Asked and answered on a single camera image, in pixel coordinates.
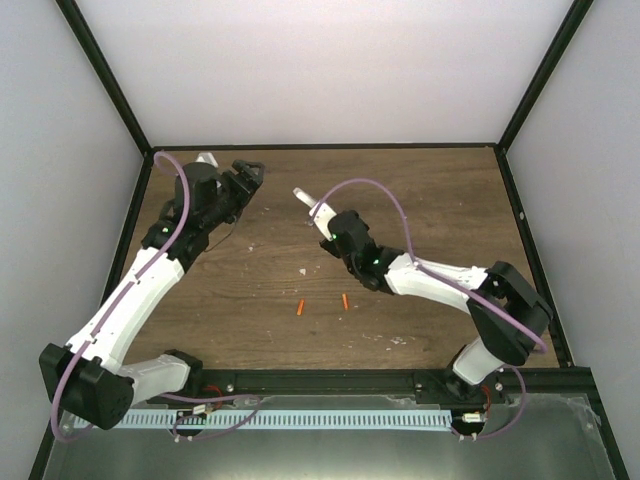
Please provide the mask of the white remote control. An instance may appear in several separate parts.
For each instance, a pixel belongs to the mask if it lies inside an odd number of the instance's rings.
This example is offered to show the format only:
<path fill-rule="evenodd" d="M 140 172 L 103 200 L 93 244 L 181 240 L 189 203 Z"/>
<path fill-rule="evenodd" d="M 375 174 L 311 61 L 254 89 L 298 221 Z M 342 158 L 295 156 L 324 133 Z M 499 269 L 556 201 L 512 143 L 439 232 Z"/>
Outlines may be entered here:
<path fill-rule="evenodd" d="M 293 195 L 309 208 L 313 208 L 317 204 L 317 200 L 314 197 L 299 187 L 293 189 Z"/>

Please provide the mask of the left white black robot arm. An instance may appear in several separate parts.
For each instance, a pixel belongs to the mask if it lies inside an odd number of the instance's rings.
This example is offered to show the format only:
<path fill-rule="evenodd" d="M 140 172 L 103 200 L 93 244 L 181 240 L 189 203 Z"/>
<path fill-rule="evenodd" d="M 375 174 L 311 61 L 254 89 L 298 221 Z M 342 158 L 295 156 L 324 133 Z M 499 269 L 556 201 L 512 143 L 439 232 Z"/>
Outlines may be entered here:
<path fill-rule="evenodd" d="M 174 196 L 119 285 L 79 332 L 40 354 L 54 431 L 61 412 L 108 430 L 131 407 L 154 397 L 172 394 L 191 404 L 203 395 L 203 363 L 189 354 L 168 350 L 130 365 L 124 359 L 162 298 L 208 249 L 210 234 L 240 219 L 264 175 L 263 164 L 243 160 L 221 171 L 210 153 L 176 167 Z"/>

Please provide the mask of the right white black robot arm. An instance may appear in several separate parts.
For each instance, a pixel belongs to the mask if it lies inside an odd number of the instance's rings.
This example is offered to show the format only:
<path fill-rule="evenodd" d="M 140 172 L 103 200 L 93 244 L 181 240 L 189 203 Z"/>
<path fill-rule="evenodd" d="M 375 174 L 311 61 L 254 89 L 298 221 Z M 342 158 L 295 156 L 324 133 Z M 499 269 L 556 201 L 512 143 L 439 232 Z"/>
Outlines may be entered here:
<path fill-rule="evenodd" d="M 461 348 L 444 374 L 445 393 L 455 402 L 471 400 L 499 368 L 524 365 L 552 319 L 548 303 L 509 263 L 485 269 L 413 259 L 376 244 L 354 210 L 336 213 L 324 205 L 310 217 L 324 236 L 320 246 L 365 288 L 424 298 L 470 316 L 478 337 Z"/>

